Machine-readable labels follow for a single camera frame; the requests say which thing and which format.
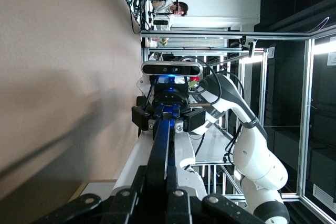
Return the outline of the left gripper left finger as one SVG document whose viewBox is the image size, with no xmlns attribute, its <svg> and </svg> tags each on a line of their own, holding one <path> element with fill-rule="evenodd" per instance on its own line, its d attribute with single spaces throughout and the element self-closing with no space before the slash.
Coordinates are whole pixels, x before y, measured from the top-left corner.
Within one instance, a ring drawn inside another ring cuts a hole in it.
<svg viewBox="0 0 336 224">
<path fill-rule="evenodd" d="M 31 224 L 130 224 L 145 185 L 146 166 L 140 166 L 130 187 L 102 200 L 84 194 L 40 217 Z"/>
</svg>

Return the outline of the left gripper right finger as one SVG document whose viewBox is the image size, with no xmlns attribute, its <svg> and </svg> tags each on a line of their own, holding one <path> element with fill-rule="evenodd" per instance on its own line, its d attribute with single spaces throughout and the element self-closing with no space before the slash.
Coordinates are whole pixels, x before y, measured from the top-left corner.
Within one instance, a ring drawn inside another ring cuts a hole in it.
<svg viewBox="0 0 336 224">
<path fill-rule="evenodd" d="M 167 169 L 165 224 L 260 224 L 260 219 L 222 195 L 199 200 L 177 187 L 176 168 Z"/>
</svg>

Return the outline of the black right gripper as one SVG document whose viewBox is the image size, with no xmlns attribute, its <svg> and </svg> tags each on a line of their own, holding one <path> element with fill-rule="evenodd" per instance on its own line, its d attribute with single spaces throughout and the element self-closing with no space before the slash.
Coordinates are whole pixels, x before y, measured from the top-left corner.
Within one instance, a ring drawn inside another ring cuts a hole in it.
<svg viewBox="0 0 336 224">
<path fill-rule="evenodd" d="M 188 102 L 187 77 L 180 76 L 150 76 L 150 90 L 144 106 L 133 106 L 131 110 L 132 122 L 141 131 L 153 130 L 154 123 L 149 120 L 161 118 L 167 113 L 169 118 L 177 119 L 176 133 L 192 132 L 205 123 L 206 110 L 191 108 Z"/>
</svg>

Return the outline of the person in white shirt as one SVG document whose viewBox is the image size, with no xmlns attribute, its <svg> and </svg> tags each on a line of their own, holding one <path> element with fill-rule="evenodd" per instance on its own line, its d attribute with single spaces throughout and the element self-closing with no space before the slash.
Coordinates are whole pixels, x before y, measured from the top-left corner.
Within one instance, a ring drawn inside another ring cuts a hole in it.
<svg viewBox="0 0 336 224">
<path fill-rule="evenodd" d="M 188 5 L 179 1 L 154 1 L 155 12 L 154 24 L 157 30 L 168 31 L 174 23 L 175 17 L 187 15 Z"/>
</svg>

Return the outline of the white label sticker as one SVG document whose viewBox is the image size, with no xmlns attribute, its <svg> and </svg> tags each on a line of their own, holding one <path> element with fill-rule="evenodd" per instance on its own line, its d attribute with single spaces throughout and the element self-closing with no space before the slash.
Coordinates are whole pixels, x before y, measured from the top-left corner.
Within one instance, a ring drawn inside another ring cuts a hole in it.
<svg viewBox="0 0 336 224">
<path fill-rule="evenodd" d="M 335 205 L 334 199 L 316 184 L 313 184 L 313 196 L 326 206 L 334 207 Z"/>
</svg>

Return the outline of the brown table cover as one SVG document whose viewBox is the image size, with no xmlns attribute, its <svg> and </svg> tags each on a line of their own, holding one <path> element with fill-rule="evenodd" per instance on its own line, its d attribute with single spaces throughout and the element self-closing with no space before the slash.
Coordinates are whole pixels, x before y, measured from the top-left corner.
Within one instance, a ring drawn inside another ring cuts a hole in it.
<svg viewBox="0 0 336 224">
<path fill-rule="evenodd" d="M 140 38 L 124 0 L 0 0 L 0 224 L 26 224 L 137 139 Z"/>
</svg>

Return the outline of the aluminium profile frame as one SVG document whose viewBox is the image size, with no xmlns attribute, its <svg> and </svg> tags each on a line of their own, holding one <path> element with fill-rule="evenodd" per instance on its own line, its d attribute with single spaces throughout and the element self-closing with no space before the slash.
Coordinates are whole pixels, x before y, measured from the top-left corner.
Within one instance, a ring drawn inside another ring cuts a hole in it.
<svg viewBox="0 0 336 224">
<path fill-rule="evenodd" d="M 226 58 L 223 62 L 229 64 L 232 61 L 239 63 L 239 76 L 245 76 L 245 65 L 252 63 L 257 58 L 261 63 L 260 88 L 259 88 L 259 121 L 265 122 L 266 109 L 266 88 L 268 71 L 268 52 L 267 49 L 255 49 L 253 57 L 248 58 L 248 43 L 255 40 L 256 43 L 263 40 L 285 40 L 285 41 L 303 41 L 305 44 L 303 52 L 303 74 L 302 74 L 302 96 L 301 96 L 301 116 L 300 116 L 300 137 L 298 149 L 298 171 L 297 171 L 297 189 L 295 194 L 286 194 L 287 200 L 298 200 L 304 207 L 318 217 L 323 224 L 336 224 L 325 211 L 313 203 L 305 196 L 306 174 L 308 162 L 308 135 L 309 120 L 311 111 L 311 94 L 313 78 L 313 61 L 315 56 L 328 55 L 330 52 L 336 52 L 336 25 L 326 29 L 308 32 L 308 33 L 270 33 L 270 32 L 252 32 L 252 31 L 201 31 L 201 30 L 170 30 L 170 31 L 141 31 L 142 38 L 164 37 L 177 38 L 182 41 L 183 38 L 194 38 L 199 41 L 205 39 L 205 54 L 210 55 L 215 50 L 227 53 L 236 53 L 236 57 Z"/>
</svg>

